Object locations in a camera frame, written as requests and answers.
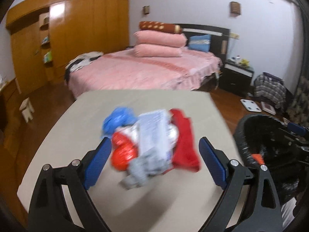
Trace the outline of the pink covered bed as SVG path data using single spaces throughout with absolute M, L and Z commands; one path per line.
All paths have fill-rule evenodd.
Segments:
M 181 57 L 136 57 L 133 49 L 105 54 L 70 72 L 75 98 L 96 90 L 197 90 L 218 72 L 222 61 L 211 52 L 182 49 Z

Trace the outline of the grey pink sock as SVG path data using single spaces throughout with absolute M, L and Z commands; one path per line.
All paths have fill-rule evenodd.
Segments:
M 156 175 L 171 169 L 171 162 L 163 159 L 156 148 L 152 148 L 129 162 L 127 176 L 120 181 L 125 189 L 145 186 Z

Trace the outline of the white plastic bag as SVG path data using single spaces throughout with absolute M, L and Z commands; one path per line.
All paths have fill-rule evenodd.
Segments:
M 138 124 L 134 124 L 131 126 L 124 126 L 124 127 L 118 127 L 116 131 L 119 131 L 123 135 L 127 136 L 134 145 L 138 145 L 139 143 L 139 127 Z M 169 141 L 169 146 L 171 149 L 173 149 L 178 141 L 179 137 L 179 131 L 176 125 L 170 123 L 168 125 L 168 141 Z

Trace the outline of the red plastic bag ball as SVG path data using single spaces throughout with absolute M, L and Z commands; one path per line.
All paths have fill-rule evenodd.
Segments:
M 138 157 L 137 146 L 127 136 L 118 131 L 112 135 L 112 145 L 112 166 L 118 171 L 126 171 L 130 161 Z

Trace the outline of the orange mesh net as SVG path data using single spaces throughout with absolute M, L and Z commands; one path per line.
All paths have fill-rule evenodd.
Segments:
M 255 166 L 261 166 L 261 165 L 265 165 L 264 159 L 261 156 L 261 154 L 252 154 L 252 159 L 253 159 L 253 165 Z

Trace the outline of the blue plastic bag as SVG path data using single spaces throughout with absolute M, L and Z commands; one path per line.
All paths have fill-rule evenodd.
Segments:
M 134 125 L 137 120 L 131 108 L 116 107 L 103 121 L 101 138 L 111 138 L 116 128 Z

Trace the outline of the dark nightstand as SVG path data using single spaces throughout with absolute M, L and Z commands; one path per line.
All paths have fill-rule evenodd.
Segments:
M 241 66 L 231 60 L 226 60 L 221 67 L 219 88 L 246 97 L 250 91 L 254 73 L 252 67 Z

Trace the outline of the white bathroom scale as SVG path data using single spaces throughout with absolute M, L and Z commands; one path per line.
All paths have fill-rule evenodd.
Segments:
M 249 112 L 260 113 L 262 112 L 261 108 L 252 100 L 241 99 L 240 102 L 244 108 Z

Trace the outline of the white medicine box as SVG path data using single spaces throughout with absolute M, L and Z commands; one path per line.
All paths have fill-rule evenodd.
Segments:
M 171 114 L 165 109 L 147 112 L 138 116 L 139 154 L 142 155 L 152 148 L 156 148 L 159 155 L 171 161 L 173 149 L 169 146 L 168 125 Z

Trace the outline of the yellow plush toy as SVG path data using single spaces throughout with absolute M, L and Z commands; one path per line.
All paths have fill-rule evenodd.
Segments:
M 241 61 L 239 62 L 239 64 L 243 67 L 249 67 L 249 61 L 247 59 L 241 59 Z

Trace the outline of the wall lamp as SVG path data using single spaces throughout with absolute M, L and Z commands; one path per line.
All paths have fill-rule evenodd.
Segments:
M 230 7 L 230 15 L 231 16 L 240 16 L 241 15 L 241 4 L 238 2 L 230 2 L 229 3 L 229 7 Z
M 143 7 L 143 14 L 144 15 L 150 14 L 150 6 L 149 5 Z

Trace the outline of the red cloth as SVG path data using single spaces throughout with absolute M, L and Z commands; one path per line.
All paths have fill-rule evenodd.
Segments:
M 179 132 L 177 143 L 173 150 L 172 165 L 175 169 L 198 172 L 201 163 L 196 153 L 191 119 L 177 108 L 170 109 L 171 122 Z

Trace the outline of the right wall lamp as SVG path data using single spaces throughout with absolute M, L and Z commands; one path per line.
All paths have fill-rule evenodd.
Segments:
M 230 7 L 230 15 L 231 16 L 240 16 L 241 15 L 241 4 L 238 2 L 230 2 L 229 3 L 229 7 Z

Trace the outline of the wooden wardrobe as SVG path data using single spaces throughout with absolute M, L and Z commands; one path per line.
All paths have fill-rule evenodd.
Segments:
M 24 0 L 8 10 L 6 29 L 18 89 L 29 94 L 59 82 L 78 55 L 124 50 L 129 0 Z

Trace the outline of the clothes pile on bed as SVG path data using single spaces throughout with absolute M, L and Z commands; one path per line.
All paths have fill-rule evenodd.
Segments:
M 88 65 L 90 65 L 93 61 L 97 60 L 101 56 L 103 56 L 103 52 L 92 51 L 88 53 L 83 53 L 78 55 L 76 58 L 71 60 L 68 65 L 65 67 L 65 81 L 68 84 L 70 80 L 70 74 L 77 70 L 80 70 Z

